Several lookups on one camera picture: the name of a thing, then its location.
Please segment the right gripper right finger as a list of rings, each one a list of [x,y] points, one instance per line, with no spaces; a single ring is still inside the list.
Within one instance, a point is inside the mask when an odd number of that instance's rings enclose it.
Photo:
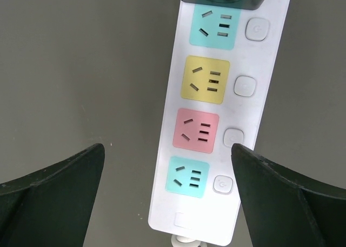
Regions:
[[[232,146],[231,160],[253,246],[345,246],[345,189],[242,144]]]

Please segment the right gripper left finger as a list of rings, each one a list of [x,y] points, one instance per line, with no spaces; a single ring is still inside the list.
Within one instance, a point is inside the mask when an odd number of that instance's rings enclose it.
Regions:
[[[104,167],[94,144],[1,184],[1,246],[83,246]]]

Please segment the white power strip coloured sockets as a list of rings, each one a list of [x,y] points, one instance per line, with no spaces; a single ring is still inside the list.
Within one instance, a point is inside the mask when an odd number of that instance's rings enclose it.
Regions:
[[[228,245],[241,200],[231,149],[253,149],[290,0],[180,1],[149,226],[172,246]]]

